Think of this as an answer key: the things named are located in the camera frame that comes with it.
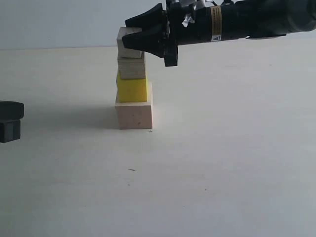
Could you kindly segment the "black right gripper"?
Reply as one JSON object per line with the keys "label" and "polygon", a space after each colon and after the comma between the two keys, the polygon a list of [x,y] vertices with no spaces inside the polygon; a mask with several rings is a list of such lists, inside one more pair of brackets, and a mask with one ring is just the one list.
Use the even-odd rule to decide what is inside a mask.
{"label": "black right gripper", "polygon": [[166,67],[177,66],[178,45],[174,25],[178,8],[178,3],[167,3],[166,9],[158,3],[150,10],[125,20],[126,27],[146,30],[123,36],[124,47],[163,58]]}

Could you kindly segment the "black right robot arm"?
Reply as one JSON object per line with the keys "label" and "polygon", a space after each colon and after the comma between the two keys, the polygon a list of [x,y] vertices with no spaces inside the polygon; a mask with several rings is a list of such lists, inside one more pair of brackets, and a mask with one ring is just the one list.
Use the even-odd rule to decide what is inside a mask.
{"label": "black right robot arm", "polygon": [[314,0],[168,0],[125,25],[141,28],[123,36],[124,47],[163,58],[167,67],[178,64],[181,45],[237,39],[268,39],[316,28]]}

